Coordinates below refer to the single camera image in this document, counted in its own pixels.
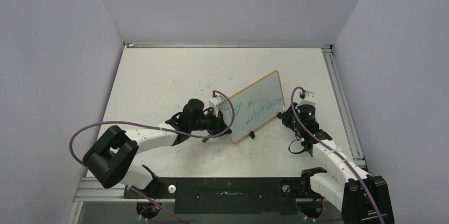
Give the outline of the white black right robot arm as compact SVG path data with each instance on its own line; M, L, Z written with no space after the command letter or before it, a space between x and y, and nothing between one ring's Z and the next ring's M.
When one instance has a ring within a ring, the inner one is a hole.
M340 150L331 136L320 129L312 104L292 102L282 123L301 141L303 152L320 161L318 168L302 171L300 191L327 199L344 223L394 223L388 184L357 166Z

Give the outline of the yellow framed whiteboard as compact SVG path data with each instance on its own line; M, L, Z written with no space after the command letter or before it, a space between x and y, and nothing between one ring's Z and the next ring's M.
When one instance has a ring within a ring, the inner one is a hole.
M284 95L280 74L272 71L258 81L252 83L238 93L229 97L233 107L227 102L220 104L227 125L231 123L232 111L235 119L229 135L236 144L248 136L249 132L285 109Z

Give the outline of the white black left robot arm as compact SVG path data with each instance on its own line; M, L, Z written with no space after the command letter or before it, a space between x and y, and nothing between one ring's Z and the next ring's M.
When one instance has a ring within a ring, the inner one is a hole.
M151 129L123 130L109 127L83 156L82 163L106 189L117 184L137 188L145 198L158 190L158 176L146 165L134 163L136 155L159 147L176 146L192 137L193 131L207 131L210 137L232 132L223 113L190 99L181 112Z

